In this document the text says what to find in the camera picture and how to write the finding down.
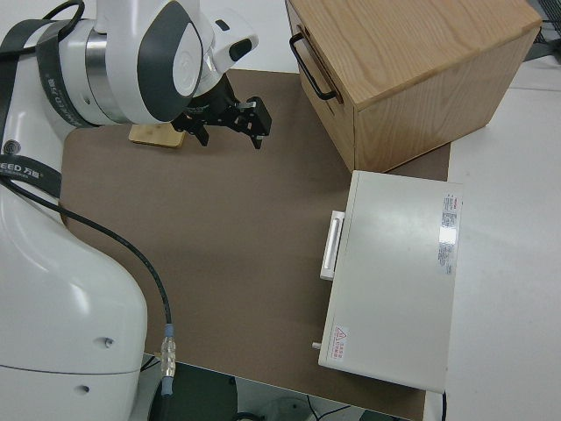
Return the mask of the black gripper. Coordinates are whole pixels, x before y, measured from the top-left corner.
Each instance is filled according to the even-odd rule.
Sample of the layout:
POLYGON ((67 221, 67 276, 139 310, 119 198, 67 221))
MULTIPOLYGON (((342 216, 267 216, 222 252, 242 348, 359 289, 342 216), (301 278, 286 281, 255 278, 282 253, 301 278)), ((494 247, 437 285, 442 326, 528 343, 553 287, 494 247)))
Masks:
POLYGON ((188 132, 206 147, 209 134, 205 125, 225 126, 250 137, 260 150, 271 130, 272 118, 259 96, 239 101, 229 82, 220 82, 206 93, 194 97, 179 117, 172 121, 178 132, 188 132))

